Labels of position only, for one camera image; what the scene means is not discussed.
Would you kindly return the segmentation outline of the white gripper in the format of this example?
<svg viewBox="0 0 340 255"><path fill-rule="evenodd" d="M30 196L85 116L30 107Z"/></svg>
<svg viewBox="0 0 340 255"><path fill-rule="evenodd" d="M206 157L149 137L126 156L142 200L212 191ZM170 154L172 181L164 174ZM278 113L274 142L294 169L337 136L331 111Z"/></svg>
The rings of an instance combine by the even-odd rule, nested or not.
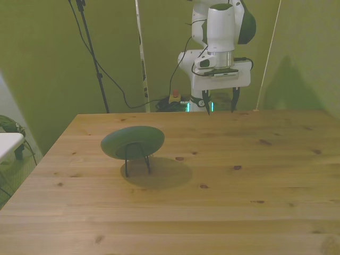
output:
<svg viewBox="0 0 340 255"><path fill-rule="evenodd" d="M203 90L202 99L208 114L210 114L210 95L209 90L233 88L233 98L231 101L231 112L236 110L240 96L239 87L247 87L251 83L251 61L235 62L232 66L238 72L216 74L214 76L198 76L193 74L191 87L194 90Z"/></svg>

